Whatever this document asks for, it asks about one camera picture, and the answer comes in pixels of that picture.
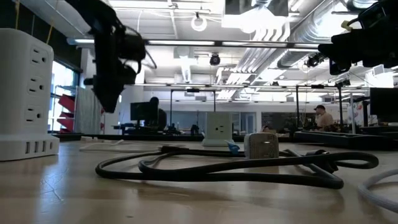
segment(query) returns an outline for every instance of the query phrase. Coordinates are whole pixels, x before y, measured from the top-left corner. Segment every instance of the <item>person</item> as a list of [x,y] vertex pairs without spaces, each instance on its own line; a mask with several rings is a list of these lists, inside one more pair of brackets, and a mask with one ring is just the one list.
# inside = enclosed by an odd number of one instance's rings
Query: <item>person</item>
[[324,127],[330,126],[334,123],[332,115],[326,112],[326,109],[323,105],[318,105],[314,110],[317,115],[319,115],[317,126],[320,128],[320,130],[323,130]]
[[167,114],[164,110],[159,108],[158,97],[152,97],[149,100],[149,103],[156,105],[158,107],[157,122],[156,121],[146,121],[145,126],[157,126],[158,131],[163,131],[167,125]]
[[269,132],[268,125],[264,125],[264,126],[261,128],[261,132],[262,132],[262,133]]

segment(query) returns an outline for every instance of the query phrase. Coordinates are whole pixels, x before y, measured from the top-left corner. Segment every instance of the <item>blue plug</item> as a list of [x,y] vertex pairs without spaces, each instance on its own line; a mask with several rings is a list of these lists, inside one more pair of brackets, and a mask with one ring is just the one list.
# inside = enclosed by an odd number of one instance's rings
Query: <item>blue plug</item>
[[228,142],[226,141],[228,144],[228,149],[229,151],[231,151],[232,154],[234,155],[238,155],[239,154],[239,150],[241,149],[239,146],[235,145],[234,143]]

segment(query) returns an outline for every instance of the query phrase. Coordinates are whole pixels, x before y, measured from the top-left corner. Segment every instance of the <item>white power adapter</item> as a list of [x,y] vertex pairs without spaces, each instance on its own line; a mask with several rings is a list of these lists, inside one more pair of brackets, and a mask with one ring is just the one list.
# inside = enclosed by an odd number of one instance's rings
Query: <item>white power adapter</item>
[[248,134],[244,137],[244,154],[248,159],[278,158],[278,137],[272,133]]
[[47,134],[53,50],[25,32],[0,29],[0,161],[57,154]]

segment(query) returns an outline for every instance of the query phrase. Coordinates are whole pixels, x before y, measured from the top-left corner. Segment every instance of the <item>table surface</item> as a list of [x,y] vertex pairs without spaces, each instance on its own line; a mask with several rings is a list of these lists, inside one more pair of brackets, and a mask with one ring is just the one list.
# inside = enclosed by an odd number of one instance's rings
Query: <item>table surface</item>
[[[87,143],[61,143],[57,156],[0,163],[1,223],[398,223],[398,214],[362,199],[356,187],[370,175],[398,168],[397,152],[372,152],[380,165],[371,170],[340,168],[335,174],[341,190],[260,182],[156,182],[102,179],[97,163],[121,153],[80,152]],[[112,149],[154,150],[163,144],[202,148],[192,142],[130,142]],[[280,150],[304,153],[314,149],[343,149],[280,144]],[[226,162],[231,159],[178,157],[161,168]],[[135,161],[110,167],[135,170]],[[295,166],[243,169],[241,172],[303,174]],[[398,201],[398,178],[373,188]]]

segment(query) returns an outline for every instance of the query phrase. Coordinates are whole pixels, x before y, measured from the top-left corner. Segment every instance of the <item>coiled cable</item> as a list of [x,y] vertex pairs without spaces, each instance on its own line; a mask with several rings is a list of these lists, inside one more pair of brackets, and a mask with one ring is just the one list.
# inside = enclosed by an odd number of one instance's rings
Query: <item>coiled cable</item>
[[[239,152],[239,154],[235,155],[230,152],[223,151],[190,150],[179,147],[164,146],[160,152],[150,152],[109,159],[99,163],[95,171],[99,176],[108,179],[159,180],[174,182],[256,181],[340,189],[344,186],[343,180],[332,174],[334,171],[338,170],[337,166],[355,169],[372,169],[379,164],[379,160],[376,156],[363,152],[340,152],[328,154],[325,151],[315,151],[308,153],[306,156],[302,156],[288,149],[279,152],[279,156],[285,157],[279,159],[251,159],[172,170],[155,169],[151,167],[151,165],[160,162],[162,159],[182,155],[245,157],[243,152]],[[147,156],[157,157],[140,161],[138,163],[138,168],[141,172],[119,172],[104,169],[106,166],[111,164]],[[365,161],[365,163],[354,164],[342,162],[347,160]],[[258,174],[242,172],[215,173],[242,168],[289,165],[307,166],[314,171],[316,175]]]
[[393,175],[398,175],[398,169],[390,170],[390,171],[383,172],[381,174],[372,176],[367,181],[365,181],[363,184],[358,186],[358,192],[364,198],[368,199],[370,202],[375,203],[376,205],[378,205],[382,208],[388,209],[392,212],[398,213],[398,203],[397,202],[394,202],[394,201],[384,198],[382,196],[378,196],[369,190],[370,186],[376,184],[377,182],[379,182],[382,179],[391,177]]

